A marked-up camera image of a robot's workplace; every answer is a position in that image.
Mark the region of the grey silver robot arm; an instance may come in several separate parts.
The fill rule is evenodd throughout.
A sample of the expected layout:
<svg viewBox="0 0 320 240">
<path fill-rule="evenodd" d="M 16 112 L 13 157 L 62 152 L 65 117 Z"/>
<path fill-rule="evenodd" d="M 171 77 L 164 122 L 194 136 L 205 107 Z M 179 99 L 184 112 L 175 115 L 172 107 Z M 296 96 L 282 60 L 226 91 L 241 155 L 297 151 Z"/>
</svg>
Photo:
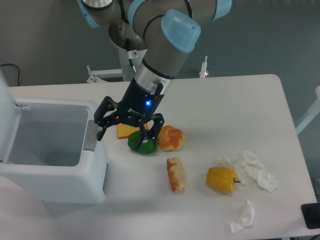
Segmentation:
<svg viewBox="0 0 320 240">
<path fill-rule="evenodd" d="M 156 109 L 201 34 L 201 26 L 227 15 L 230 0 L 80 0 L 79 8 L 93 27 L 122 20 L 145 44 L 146 52 L 123 98 L 106 96 L 94 122 L 101 128 L 117 124 L 138 127 L 138 149 L 145 140 L 156 140 L 163 125 Z"/>
</svg>

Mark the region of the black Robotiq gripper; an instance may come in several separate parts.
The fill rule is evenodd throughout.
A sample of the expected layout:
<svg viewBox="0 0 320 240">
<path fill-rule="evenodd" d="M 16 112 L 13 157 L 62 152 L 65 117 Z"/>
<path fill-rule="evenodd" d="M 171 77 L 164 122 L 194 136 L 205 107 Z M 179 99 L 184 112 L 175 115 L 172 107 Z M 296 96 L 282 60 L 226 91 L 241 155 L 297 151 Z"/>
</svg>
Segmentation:
<svg viewBox="0 0 320 240">
<path fill-rule="evenodd" d="M 161 113 L 155 113 L 164 95 L 155 95 L 141 87 L 133 78 L 119 103 L 110 96 L 105 96 L 94 113 L 94 122 L 102 128 L 97 133 L 97 140 L 101 141 L 107 128 L 119 123 L 138 127 L 144 140 L 158 139 L 164 125 Z M 153 121 L 153 125 L 146 130 L 144 124 Z"/>
</svg>

